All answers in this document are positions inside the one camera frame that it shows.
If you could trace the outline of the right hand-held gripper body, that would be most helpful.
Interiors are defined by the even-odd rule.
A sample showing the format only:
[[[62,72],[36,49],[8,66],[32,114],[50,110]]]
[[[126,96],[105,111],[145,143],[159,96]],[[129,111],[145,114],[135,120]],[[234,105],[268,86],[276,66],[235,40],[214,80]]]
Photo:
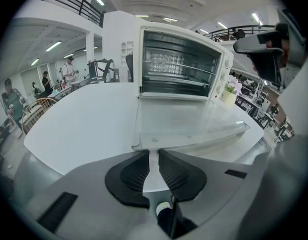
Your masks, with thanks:
[[[279,22],[276,24],[276,30],[281,39],[289,43],[286,63],[301,68],[308,55],[304,32],[289,9],[278,9],[277,14]]]

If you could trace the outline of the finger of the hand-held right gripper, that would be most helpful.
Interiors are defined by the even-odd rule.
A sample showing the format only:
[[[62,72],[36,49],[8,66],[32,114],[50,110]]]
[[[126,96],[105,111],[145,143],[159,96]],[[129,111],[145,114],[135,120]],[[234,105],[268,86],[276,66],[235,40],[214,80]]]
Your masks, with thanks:
[[[233,49],[236,53],[245,55],[282,55],[283,39],[286,39],[286,31],[268,30],[237,40],[233,44]]]
[[[260,78],[271,83],[281,83],[279,66],[281,59],[284,58],[282,49],[266,49],[249,53],[247,56],[252,60]]]

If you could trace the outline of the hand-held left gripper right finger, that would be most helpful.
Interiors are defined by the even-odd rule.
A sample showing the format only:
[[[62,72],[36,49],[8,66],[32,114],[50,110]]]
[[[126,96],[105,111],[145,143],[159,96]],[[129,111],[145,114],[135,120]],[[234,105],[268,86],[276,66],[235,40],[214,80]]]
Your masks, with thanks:
[[[258,191],[267,155],[240,164],[161,149],[158,164],[173,197],[164,226],[169,237],[235,237]]]

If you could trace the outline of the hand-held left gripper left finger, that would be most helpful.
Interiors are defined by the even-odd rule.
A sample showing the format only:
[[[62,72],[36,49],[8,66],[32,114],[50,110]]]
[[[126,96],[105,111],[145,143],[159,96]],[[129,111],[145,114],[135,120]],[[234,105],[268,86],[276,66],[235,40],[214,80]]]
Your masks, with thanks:
[[[86,163],[35,195],[26,211],[47,239],[142,240],[156,226],[143,195],[147,150]]]

